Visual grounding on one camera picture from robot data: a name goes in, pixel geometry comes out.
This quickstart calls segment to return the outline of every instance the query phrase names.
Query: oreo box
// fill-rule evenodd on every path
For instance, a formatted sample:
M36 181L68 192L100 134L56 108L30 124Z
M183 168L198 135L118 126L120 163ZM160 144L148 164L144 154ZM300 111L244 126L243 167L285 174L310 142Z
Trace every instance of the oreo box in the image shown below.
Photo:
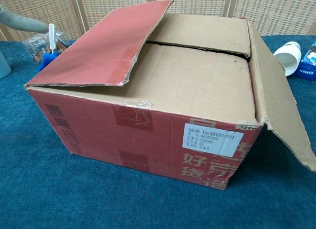
M310 81L314 81L316 79L316 40L301 60L295 75Z

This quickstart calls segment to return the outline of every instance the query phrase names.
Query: open cardboard box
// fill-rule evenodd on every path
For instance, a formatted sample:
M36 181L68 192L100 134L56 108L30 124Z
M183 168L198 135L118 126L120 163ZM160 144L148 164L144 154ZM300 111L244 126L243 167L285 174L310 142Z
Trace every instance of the open cardboard box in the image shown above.
M316 171L284 70L242 19L112 11L25 88L69 152L225 189L264 125Z

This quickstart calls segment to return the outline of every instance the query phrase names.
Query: woven screen panel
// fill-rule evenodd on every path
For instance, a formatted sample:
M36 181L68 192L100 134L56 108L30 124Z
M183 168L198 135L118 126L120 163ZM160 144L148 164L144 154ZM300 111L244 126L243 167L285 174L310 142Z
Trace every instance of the woven screen panel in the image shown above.
M19 15L54 23L58 30L65 32L70 39L81 36L79 22L71 0L1 0L7 9ZM8 28L13 40L25 40L35 33L16 31Z
M146 0L82 0L89 28L115 8L145 3Z
M222 16L226 0L174 0L167 12Z
M306 35L315 15L316 0L236 0L233 13L248 18L261 35Z

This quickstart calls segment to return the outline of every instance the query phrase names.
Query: blue object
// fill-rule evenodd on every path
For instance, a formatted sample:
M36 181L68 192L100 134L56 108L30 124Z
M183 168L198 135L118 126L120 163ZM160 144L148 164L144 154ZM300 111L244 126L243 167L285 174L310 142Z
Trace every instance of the blue object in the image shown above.
M55 51L54 53L43 54L43 60L39 66L39 72L42 71L47 65L49 65L54 59L59 56L59 52Z
M316 40L311 47L316 47ZM316 52L309 49L302 58L296 72L296 76L314 81L316 79Z
M263 39L305 54L316 36ZM38 66L19 42L0 50L12 68L0 79L0 229L316 228L316 173L266 129L225 191L72 155L23 89ZM288 82L315 152L316 85Z

